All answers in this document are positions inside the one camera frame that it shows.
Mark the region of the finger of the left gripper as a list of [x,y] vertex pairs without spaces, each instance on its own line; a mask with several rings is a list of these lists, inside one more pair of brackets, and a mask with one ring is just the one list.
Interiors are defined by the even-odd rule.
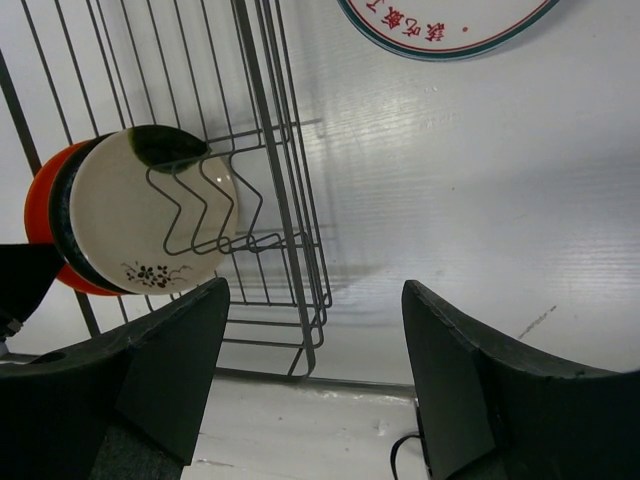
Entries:
[[1,245],[1,332],[18,333],[41,304],[64,259],[53,244]]

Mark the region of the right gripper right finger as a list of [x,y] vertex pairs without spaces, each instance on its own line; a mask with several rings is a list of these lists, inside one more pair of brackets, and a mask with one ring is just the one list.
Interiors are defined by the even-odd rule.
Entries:
[[533,348],[415,280],[402,291],[434,479],[635,479],[639,375]]

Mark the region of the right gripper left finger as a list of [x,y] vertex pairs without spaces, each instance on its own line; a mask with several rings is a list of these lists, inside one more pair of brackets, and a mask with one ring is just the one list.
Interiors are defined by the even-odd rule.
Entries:
[[5,479],[178,479],[192,462],[230,306],[209,281],[90,340],[1,367]]

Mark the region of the white plate orange sunburst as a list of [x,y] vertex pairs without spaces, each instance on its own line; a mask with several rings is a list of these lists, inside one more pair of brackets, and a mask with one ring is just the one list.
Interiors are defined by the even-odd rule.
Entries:
[[482,55],[540,21],[558,0],[339,0],[368,40],[420,61]]

